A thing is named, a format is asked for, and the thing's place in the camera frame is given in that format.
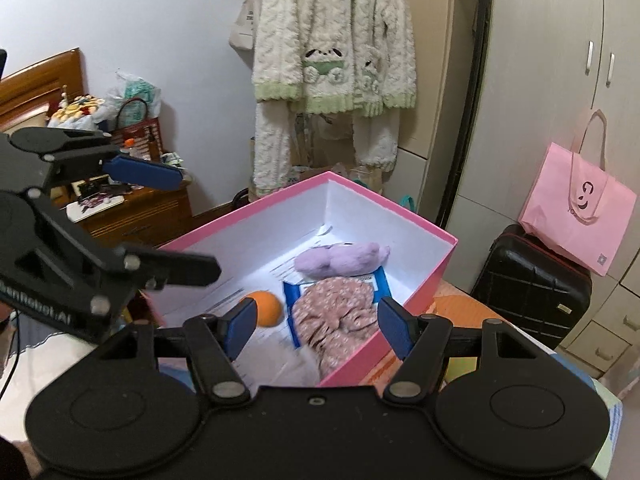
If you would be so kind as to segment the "beige canvas tote bag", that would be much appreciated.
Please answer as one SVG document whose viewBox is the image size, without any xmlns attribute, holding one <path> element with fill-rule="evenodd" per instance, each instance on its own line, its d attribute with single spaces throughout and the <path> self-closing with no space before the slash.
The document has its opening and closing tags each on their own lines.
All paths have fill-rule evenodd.
<svg viewBox="0 0 640 480">
<path fill-rule="evenodd" d="M 244 0 L 240 13 L 231 26 L 229 44 L 238 51 L 254 49 L 262 0 Z"/>
</svg>

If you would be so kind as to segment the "black suitcase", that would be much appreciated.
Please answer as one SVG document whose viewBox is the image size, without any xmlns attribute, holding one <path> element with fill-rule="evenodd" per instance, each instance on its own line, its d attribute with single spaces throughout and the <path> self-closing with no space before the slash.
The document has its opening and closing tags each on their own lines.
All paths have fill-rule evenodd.
<svg viewBox="0 0 640 480">
<path fill-rule="evenodd" d="M 554 349 L 587 312 L 589 270 L 544 246 L 519 224 L 494 240 L 471 296 Z"/>
</svg>

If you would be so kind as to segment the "beige wardrobe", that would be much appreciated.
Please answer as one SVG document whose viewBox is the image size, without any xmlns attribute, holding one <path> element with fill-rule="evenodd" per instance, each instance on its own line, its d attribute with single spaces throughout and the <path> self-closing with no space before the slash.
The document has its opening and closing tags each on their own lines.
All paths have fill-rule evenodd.
<svg viewBox="0 0 640 480">
<path fill-rule="evenodd" d="M 608 171 L 639 185 L 639 0 L 410 0 L 419 95 L 393 179 L 457 237 L 445 276 L 475 284 L 547 148 L 608 118 Z"/>
</svg>

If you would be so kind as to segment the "pink floral fabric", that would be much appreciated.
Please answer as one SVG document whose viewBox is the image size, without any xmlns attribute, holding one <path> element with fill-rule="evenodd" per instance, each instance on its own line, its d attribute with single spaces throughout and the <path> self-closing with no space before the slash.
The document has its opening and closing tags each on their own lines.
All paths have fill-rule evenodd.
<svg viewBox="0 0 640 480">
<path fill-rule="evenodd" d="M 297 340 L 319 360 L 326 378 L 378 330 L 374 287 L 360 278 L 326 278 L 305 288 L 292 305 Z"/>
</svg>

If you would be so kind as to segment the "pink cardboard box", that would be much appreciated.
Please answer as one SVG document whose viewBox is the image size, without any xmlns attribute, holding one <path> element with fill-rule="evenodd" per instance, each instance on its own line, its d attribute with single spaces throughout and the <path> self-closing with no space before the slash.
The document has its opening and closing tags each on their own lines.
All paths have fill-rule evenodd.
<svg viewBox="0 0 640 480">
<path fill-rule="evenodd" d="M 409 209 L 322 174 L 174 240 L 175 252 L 218 261 L 203 288 L 168 286 L 151 304 L 178 327 L 253 299 L 258 321 L 233 365 L 261 386 L 353 386 L 386 355 L 385 297 L 412 313 L 432 302 L 456 239 Z"/>
</svg>

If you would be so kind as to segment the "plush flower bouquet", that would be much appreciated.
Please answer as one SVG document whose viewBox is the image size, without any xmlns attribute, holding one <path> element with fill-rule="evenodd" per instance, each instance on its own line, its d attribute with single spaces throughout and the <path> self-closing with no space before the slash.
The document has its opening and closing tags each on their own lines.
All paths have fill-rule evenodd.
<svg viewBox="0 0 640 480">
<path fill-rule="evenodd" d="M 72 98 L 63 87 L 58 108 L 49 116 L 49 128 L 98 130 L 106 112 L 105 100 L 91 94 Z"/>
</svg>

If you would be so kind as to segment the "cream knit cardigan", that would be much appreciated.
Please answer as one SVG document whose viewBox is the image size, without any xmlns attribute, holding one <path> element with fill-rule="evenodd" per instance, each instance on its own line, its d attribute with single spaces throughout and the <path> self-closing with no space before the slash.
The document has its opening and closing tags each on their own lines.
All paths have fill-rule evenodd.
<svg viewBox="0 0 640 480">
<path fill-rule="evenodd" d="M 352 120 L 358 164 L 394 169 L 399 113 L 416 105 L 408 0 L 262 0 L 254 47 L 253 184 L 288 183 L 299 114 Z"/>
</svg>

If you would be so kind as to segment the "purple plush doll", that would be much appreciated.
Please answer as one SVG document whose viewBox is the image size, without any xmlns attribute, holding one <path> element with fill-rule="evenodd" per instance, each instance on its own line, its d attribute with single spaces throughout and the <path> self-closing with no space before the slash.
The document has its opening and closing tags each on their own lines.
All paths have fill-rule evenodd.
<svg viewBox="0 0 640 480">
<path fill-rule="evenodd" d="M 390 246 L 378 243 L 334 244 L 311 247 L 294 259 L 294 269 L 306 278 L 353 278 L 373 273 L 390 255 Z"/>
</svg>

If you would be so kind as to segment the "wooden nightstand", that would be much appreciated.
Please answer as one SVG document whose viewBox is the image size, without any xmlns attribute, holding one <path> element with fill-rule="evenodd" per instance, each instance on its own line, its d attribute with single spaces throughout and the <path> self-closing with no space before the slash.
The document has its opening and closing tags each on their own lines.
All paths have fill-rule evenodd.
<svg viewBox="0 0 640 480">
<path fill-rule="evenodd" d="M 1 131 L 12 133 L 22 127 L 47 125 L 62 99 L 72 100 L 84 93 L 81 52 L 77 48 L 3 75 Z M 175 191 L 131 191 L 122 203 L 81 220 L 79 225 L 110 246 L 121 242 L 160 246 L 184 234 L 191 219 L 188 185 L 183 183 Z"/>
</svg>

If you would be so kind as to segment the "red woven basket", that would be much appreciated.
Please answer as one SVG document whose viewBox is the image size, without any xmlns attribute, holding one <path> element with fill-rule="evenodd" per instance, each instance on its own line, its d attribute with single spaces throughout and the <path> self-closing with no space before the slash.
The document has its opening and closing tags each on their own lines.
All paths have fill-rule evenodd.
<svg viewBox="0 0 640 480">
<path fill-rule="evenodd" d="M 143 118 L 132 125 L 122 126 L 120 124 L 122 114 L 129 105 L 134 103 L 143 105 Z M 164 152 L 160 121 L 150 116 L 149 105 L 141 98 L 131 98 L 122 104 L 116 115 L 116 129 L 112 131 L 111 141 L 124 150 L 133 148 L 140 158 L 149 159 L 152 162 L 160 162 Z"/>
</svg>

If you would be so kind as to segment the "patchwork table cloth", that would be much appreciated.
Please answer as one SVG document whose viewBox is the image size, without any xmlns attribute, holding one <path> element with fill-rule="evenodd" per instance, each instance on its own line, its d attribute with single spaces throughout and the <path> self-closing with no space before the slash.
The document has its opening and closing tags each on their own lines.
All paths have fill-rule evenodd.
<svg viewBox="0 0 640 480">
<path fill-rule="evenodd" d="M 442 382 L 388 402 L 405 452 L 436 479 L 600 479 L 611 416 L 596 387 L 511 324 L 452 324 Z"/>
</svg>

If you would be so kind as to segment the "orange sponge egg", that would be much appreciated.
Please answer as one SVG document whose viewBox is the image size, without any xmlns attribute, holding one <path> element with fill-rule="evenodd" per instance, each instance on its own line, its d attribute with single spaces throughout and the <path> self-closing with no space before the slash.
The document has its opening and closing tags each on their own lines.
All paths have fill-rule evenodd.
<svg viewBox="0 0 640 480">
<path fill-rule="evenodd" d="M 262 328 L 271 328 L 279 325 L 284 319 L 284 307 L 282 301 L 268 290 L 255 290 L 242 297 L 242 300 L 255 301 L 257 309 L 257 325 Z"/>
</svg>

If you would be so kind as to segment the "pink tote bag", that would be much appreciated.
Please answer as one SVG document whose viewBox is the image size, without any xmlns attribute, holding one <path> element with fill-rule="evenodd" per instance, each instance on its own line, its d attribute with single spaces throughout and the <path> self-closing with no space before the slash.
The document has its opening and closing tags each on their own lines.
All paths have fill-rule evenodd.
<svg viewBox="0 0 640 480">
<path fill-rule="evenodd" d="M 584 132 L 570 148 L 550 143 L 518 223 L 557 254 L 603 276 L 622 244 L 637 195 L 606 171 L 605 114 L 595 110 L 590 119 L 602 124 L 599 162 L 582 157 Z"/>
</svg>

